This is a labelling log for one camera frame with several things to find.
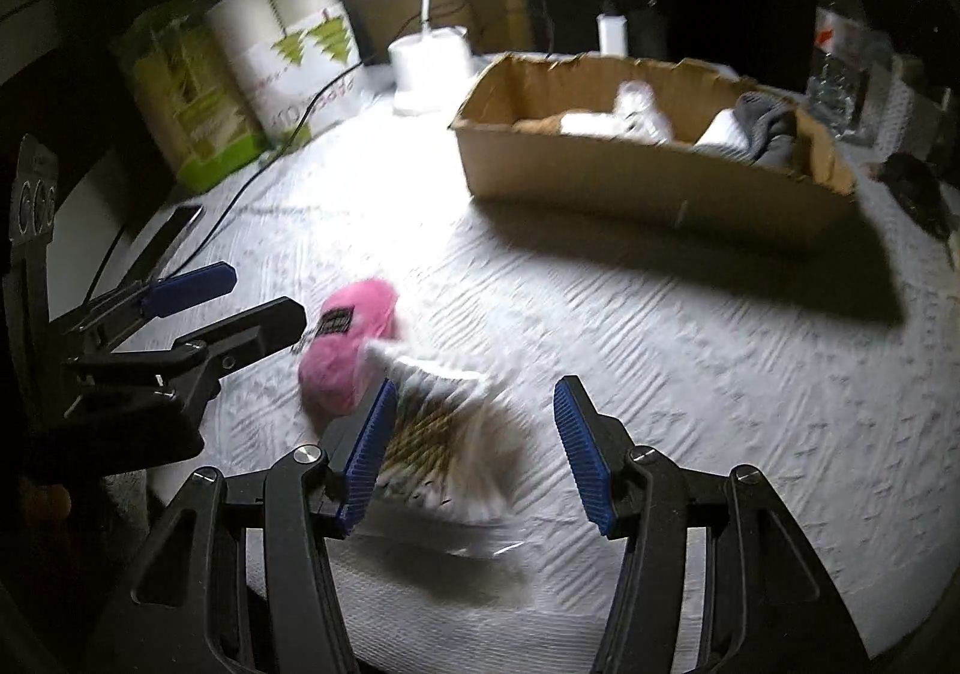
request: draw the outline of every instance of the lamp light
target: lamp light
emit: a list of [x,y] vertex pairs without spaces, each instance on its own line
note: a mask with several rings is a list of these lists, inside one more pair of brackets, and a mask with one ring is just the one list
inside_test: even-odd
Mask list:
[[421,0],[421,31],[389,47],[397,81],[394,109],[401,115],[436,112],[464,96],[473,76],[467,30],[430,27],[430,0]]

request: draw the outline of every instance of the blurry package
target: blurry package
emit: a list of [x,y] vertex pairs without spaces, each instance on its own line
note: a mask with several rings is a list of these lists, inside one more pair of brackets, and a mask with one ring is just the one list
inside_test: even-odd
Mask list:
[[205,192],[267,149],[199,0],[141,14],[115,51],[157,147],[190,189]]
[[[360,59],[340,0],[222,0],[206,18],[277,146],[294,131],[314,95]],[[354,71],[323,94],[295,145],[357,115],[367,101],[362,69]]]
[[613,104],[613,113],[628,123],[624,137],[640,143],[672,143],[670,120],[656,107],[656,95],[649,83],[621,83]]
[[397,385],[397,421],[374,497],[451,522],[509,519],[530,423],[510,404],[507,374],[472,358],[368,341],[357,389],[382,377]]

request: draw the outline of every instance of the white cloth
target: white cloth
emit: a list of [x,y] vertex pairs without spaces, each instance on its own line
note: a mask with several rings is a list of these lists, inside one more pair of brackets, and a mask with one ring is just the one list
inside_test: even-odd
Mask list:
[[[578,500],[551,411],[563,374],[579,374],[599,410],[680,466],[762,468],[871,653],[915,628],[960,559],[960,281],[943,246],[864,179],[861,201],[893,273],[868,265],[859,237],[800,264],[625,223],[478,206],[447,121],[397,118],[382,100],[277,163],[198,261],[232,263],[233,294],[155,321],[127,345],[166,348],[283,295],[313,320],[329,293],[382,276],[416,343],[515,369],[515,398],[538,422],[518,466],[528,543],[493,561],[330,543],[357,655],[397,674],[589,670],[622,543],[601,538]],[[195,239],[247,174],[203,197]],[[902,324],[846,313],[883,300],[885,278]],[[224,379],[203,455],[152,473],[162,500],[195,466],[260,470],[310,438],[298,359],[284,351]],[[692,667],[694,605],[678,670]]]
[[723,109],[714,116],[707,131],[700,136],[696,145],[731,147],[743,153],[750,151],[750,139],[747,138],[740,123],[736,121],[733,109]]
[[564,136],[619,139],[627,130],[630,130],[627,120],[611,113],[569,112],[560,118],[560,132]]

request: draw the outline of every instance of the white plug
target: white plug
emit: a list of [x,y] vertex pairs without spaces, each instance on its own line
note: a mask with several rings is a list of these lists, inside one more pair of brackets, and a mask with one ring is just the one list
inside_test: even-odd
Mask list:
[[627,17],[597,16],[597,32],[600,34],[600,54],[604,57],[626,57]]

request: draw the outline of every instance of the plastic water bottle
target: plastic water bottle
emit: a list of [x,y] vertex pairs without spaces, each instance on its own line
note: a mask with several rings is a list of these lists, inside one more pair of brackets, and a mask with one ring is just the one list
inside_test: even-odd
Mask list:
[[836,136],[853,123],[863,80],[867,16],[860,0],[819,0],[806,97],[810,113]]

